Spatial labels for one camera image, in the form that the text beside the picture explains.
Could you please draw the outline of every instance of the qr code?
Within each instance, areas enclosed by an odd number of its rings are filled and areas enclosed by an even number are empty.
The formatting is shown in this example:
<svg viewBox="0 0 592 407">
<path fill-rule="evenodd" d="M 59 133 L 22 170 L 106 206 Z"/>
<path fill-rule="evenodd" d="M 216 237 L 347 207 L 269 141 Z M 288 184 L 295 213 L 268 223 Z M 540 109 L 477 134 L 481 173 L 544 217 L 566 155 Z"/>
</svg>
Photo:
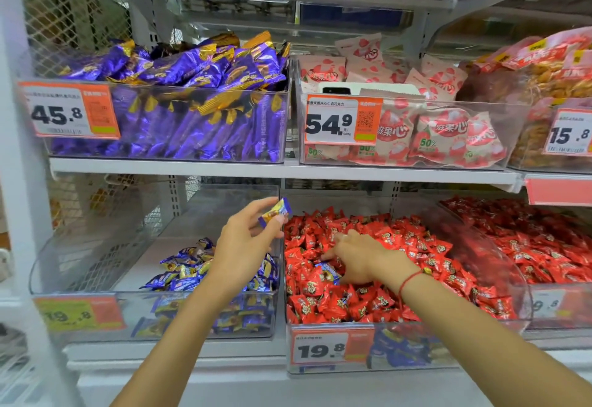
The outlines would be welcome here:
<svg viewBox="0 0 592 407">
<path fill-rule="evenodd" d="M 360 128 L 371 129 L 374 124 L 374 112 L 360 112 L 357 123 Z"/>
</svg>

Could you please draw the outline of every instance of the person's left arm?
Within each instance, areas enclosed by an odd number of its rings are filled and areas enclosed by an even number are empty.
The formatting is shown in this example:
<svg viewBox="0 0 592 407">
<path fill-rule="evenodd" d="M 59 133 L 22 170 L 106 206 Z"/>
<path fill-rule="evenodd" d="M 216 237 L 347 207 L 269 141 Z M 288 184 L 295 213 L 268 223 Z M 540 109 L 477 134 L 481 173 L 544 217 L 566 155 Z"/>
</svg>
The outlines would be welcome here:
<svg viewBox="0 0 592 407">
<path fill-rule="evenodd" d="M 277 197 L 253 201 L 229 218 L 218 239 L 210 270 L 183 302 L 164 336 L 136 370 L 111 407 L 176 406 L 220 311 L 253 278 L 274 238 L 283 237 L 285 218 L 261 231 L 257 218 Z"/>
</svg>

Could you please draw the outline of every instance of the red string bracelet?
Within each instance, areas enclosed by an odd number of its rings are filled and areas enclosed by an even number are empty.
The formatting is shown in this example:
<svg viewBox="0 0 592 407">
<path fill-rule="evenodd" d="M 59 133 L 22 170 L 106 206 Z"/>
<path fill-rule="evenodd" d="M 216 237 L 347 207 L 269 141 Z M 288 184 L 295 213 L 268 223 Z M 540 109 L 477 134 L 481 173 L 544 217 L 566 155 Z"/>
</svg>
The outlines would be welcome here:
<svg viewBox="0 0 592 407">
<path fill-rule="evenodd" d="M 403 287 L 405 287 L 405 284 L 408 283 L 411 279 L 413 279 L 418 274 L 422 274 L 422 273 L 423 273 L 423 270 L 416 271 L 415 273 L 413 273 L 411 276 L 408 276 L 407 279 L 405 279 L 403 281 L 403 283 L 401 284 L 401 287 L 399 287 L 399 293 L 398 293 L 398 297 L 401 302 L 403 302 L 403 298 L 401 297 L 401 292 L 403 291 Z"/>
</svg>

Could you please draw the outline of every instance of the hand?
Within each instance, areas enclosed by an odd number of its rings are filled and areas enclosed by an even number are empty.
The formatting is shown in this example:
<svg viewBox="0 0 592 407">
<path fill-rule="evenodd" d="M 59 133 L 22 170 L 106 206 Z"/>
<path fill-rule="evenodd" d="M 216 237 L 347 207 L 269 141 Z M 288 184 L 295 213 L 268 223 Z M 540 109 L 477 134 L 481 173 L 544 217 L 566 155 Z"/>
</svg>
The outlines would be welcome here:
<svg viewBox="0 0 592 407">
<path fill-rule="evenodd" d="M 342 284 L 383 281 L 381 276 L 392 266 L 395 266 L 402 280 L 418 270 L 417 265 L 403 251 L 390 251 L 379 241 L 369 235 L 360 235 L 354 229 L 350 229 L 347 235 L 337 234 L 335 243 L 321 260 L 327 261 L 337 256 L 345 263 L 345 275 L 340 280 Z"/>
<path fill-rule="evenodd" d="M 261 213 L 269 210 L 277 197 L 252 201 L 228 219 L 218 239 L 216 253 L 205 279 L 215 280 L 219 288 L 234 297 L 255 276 L 273 239 L 284 236 L 287 218 L 274 216 L 265 229 L 258 226 Z"/>
</svg>

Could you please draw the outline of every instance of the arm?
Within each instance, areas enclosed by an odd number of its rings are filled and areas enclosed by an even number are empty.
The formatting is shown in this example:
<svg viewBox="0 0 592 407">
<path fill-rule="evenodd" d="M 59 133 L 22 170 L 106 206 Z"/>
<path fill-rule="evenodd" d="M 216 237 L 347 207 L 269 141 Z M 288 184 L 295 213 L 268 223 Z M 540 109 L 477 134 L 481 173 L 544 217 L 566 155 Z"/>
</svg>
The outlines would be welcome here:
<svg viewBox="0 0 592 407">
<path fill-rule="evenodd" d="M 419 270 L 403 252 L 388 251 L 354 230 L 338 237 L 323 259 L 335 255 L 346 266 L 342 282 L 380 280 L 395 293 Z M 586 380 L 432 277 L 412 277 L 401 296 L 494 406 L 590 405 L 592 385 Z"/>
<path fill-rule="evenodd" d="M 260 211 L 276 197 L 253 201 L 223 227 L 210 270 L 187 297 L 165 335 L 152 349 L 111 407 L 176 406 L 201 347 L 220 311 L 257 273 L 274 238 L 283 237 L 285 218 L 257 227 Z"/>
</svg>

